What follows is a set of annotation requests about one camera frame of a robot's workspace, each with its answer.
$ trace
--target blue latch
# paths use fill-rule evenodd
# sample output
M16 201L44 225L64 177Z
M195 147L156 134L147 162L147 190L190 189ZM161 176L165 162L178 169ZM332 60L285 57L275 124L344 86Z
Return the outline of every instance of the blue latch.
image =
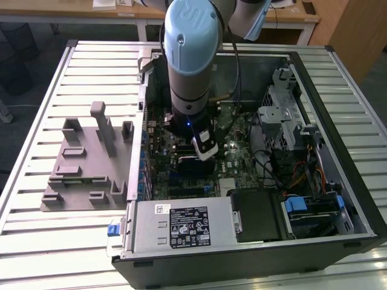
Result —
M343 197L341 195L336 196L336 201L339 204L339 208L342 210L345 207Z
M290 213L292 211L307 210L307 204L305 203L304 198L302 197L293 197L288 198L285 201L286 212Z
M120 235L120 224L108 225L108 237L118 237Z

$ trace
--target metal bracket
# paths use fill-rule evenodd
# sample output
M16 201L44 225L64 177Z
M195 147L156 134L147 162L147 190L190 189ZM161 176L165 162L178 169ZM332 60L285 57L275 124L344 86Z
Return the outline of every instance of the metal bracket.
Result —
M140 50L137 59L138 71L144 73L150 69L152 65L152 50Z

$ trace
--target light blue robot joint cap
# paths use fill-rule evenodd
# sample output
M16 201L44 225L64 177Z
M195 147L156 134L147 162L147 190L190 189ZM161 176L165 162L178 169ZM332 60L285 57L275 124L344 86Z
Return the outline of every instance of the light blue robot joint cap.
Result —
M209 0L175 0L165 16L168 64L184 76L194 76L211 63L218 49L219 24Z

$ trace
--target table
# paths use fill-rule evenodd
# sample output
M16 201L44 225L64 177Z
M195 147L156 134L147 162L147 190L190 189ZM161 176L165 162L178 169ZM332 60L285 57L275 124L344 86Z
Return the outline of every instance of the table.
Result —
M70 42L44 97L25 144L0 197L1 289L130 290L106 254L107 226L124 210L43 213L42 192L59 153L65 117L89 116L93 101L106 103L112 124L135 120L131 107L142 90L138 59L157 43ZM238 45L248 51L297 51L337 130L387 219L387 130L335 53L325 47ZM230 44L225 50L232 51ZM302 98L309 119L314 118ZM385 289L387 251L381 246L346 257L323 271L187 286L182 289L290 290Z
M138 39L146 42L147 25L161 25L164 13L135 3L133 7L117 6L116 10L92 11L93 0L2 0L0 21L70 23L70 24L134 24ZM306 14L301 0L284 9L270 10L264 28L302 30L298 45L308 45L318 15Z

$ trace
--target paper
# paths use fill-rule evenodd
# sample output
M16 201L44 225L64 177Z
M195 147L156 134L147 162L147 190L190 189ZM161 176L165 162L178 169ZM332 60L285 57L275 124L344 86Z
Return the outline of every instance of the paper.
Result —
M115 0L93 0L93 10L115 10Z
M294 5L293 0L282 0L282 1L278 1L278 2L272 2L270 4L269 9L284 8L284 7L288 7L288 6L292 6L292 5Z

